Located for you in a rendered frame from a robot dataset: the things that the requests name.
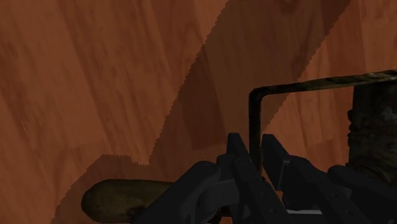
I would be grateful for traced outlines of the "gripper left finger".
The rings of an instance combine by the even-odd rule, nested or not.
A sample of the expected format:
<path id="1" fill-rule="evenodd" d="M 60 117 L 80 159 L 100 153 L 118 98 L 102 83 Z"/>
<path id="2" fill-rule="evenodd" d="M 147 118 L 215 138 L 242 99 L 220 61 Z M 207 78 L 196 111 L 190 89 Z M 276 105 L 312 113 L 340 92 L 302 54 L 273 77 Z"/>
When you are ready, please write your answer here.
<path id="1" fill-rule="evenodd" d="M 133 224 L 205 224 L 222 207 L 233 224 L 293 224 L 238 133 L 228 135 L 226 153 L 216 163 L 194 164 Z"/>

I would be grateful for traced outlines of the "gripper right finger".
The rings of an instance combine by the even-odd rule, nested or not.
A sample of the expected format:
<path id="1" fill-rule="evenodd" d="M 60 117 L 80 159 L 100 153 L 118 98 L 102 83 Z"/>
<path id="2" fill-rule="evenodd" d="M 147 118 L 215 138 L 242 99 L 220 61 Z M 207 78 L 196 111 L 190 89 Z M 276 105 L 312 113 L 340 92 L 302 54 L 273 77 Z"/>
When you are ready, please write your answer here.
<path id="1" fill-rule="evenodd" d="M 320 171 L 271 134 L 263 135 L 261 148 L 263 168 L 292 209 L 317 205 L 328 224 L 397 224 L 397 189 L 343 165 Z"/>

